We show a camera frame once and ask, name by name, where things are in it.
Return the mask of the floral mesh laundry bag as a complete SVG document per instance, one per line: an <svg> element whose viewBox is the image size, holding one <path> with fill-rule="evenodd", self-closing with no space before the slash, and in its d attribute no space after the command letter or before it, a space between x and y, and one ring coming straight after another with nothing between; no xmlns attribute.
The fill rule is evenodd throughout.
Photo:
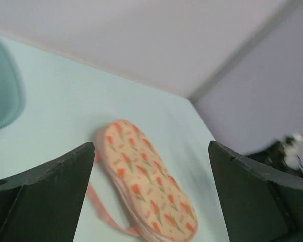
<svg viewBox="0 0 303 242"><path fill-rule="evenodd" d="M121 228L106 211L92 184L86 194L110 227L146 241L191 241L198 220L191 200L168 173L147 136L133 123L117 120L95 137L94 162L101 162L134 225Z"/></svg>

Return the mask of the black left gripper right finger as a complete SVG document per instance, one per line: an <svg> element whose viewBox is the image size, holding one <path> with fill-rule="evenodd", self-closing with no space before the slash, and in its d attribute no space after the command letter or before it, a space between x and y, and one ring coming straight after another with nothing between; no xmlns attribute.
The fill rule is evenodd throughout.
<svg viewBox="0 0 303 242"><path fill-rule="evenodd" d="M280 142L242 155L211 141L208 152L231 241L303 241L303 178L275 166Z"/></svg>

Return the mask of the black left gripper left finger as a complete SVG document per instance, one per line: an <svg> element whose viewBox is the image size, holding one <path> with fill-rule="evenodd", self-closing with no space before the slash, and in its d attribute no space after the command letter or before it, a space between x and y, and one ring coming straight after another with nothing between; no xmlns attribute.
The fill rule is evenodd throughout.
<svg viewBox="0 0 303 242"><path fill-rule="evenodd" d="M0 180L0 241L73 241L94 161L86 142Z"/></svg>

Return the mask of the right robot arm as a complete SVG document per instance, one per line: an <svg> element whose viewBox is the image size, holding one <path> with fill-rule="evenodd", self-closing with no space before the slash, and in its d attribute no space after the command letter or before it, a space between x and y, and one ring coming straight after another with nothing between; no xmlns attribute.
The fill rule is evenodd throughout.
<svg viewBox="0 0 303 242"><path fill-rule="evenodd" d="M296 133L275 140L260 151L246 154L246 157L281 172L303 178L303 163L298 155L298 146L302 142L303 135Z"/></svg>

